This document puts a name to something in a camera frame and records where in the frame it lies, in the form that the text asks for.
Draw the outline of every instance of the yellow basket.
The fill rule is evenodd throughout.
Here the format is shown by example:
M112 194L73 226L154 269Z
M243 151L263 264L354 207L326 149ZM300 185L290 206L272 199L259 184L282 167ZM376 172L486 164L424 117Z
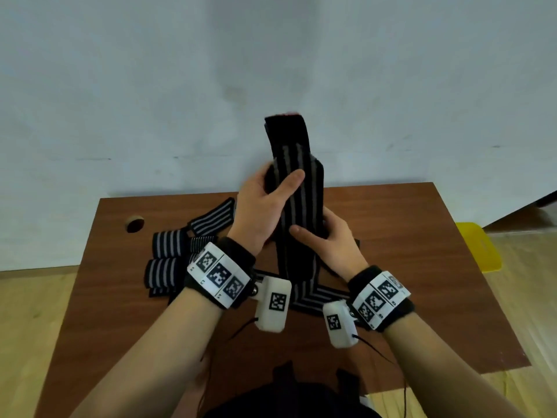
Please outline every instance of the yellow basket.
M458 227L458 231L460 231L482 273L501 269L501 257L484 229L475 223L456 223L456 227Z

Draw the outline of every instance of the round hole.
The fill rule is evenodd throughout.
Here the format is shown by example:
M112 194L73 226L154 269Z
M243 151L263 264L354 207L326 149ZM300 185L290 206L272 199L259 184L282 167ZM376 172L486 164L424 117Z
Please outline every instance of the round hole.
M126 232L137 233L143 229L143 224L145 220L141 216L131 216L126 220Z

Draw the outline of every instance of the dark brown furniture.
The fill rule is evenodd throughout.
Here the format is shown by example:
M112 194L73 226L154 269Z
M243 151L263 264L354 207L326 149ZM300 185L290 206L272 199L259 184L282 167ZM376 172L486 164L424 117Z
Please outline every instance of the dark brown furniture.
M155 231L184 226L233 193L101 199L73 287L37 416L68 416L83 397L164 310L150 299L143 270ZM412 292L419 314L480 373L528 365L508 321L432 183L325 189L325 204L344 217L361 240L366 258L391 271ZM127 233L130 216L145 219ZM277 271L274 246L257 267ZM322 271L321 283L344 284ZM222 347L223 340L254 315L255 302L226 312L212 344L213 376L206 406L271 380L271 370L289 359L300 381L336 387L335 372L358 372L368 392L400 388L400 370L359 343L336 350L323 317L289 312L281 334L254 326ZM390 356L377 333L360 335Z

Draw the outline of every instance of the person's right hand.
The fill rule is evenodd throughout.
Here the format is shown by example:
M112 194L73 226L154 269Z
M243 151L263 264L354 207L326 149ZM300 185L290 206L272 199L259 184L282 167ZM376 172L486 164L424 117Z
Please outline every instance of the person's right hand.
M358 249L348 224L327 207L323 207L323 218L329 231L327 239L296 224L290 226L290 234L298 242L313 249L326 265L345 281L349 281L369 267L369 264Z

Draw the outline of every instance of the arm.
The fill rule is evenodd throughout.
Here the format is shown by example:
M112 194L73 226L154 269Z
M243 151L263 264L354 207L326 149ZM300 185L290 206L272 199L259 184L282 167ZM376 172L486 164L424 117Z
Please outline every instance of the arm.
M323 215L328 239L299 226L292 226L290 233L348 282L369 265L346 222L328 208L323 208ZM383 336L429 418L523 417L417 314L398 319L385 329Z
M304 177L302 170L296 170L267 195L263 179L269 166L266 164L240 189L228 232L229 238L254 256L275 230L284 203ZM185 288L71 416L170 416L186 387L202 370L200 360L222 313L203 295Z

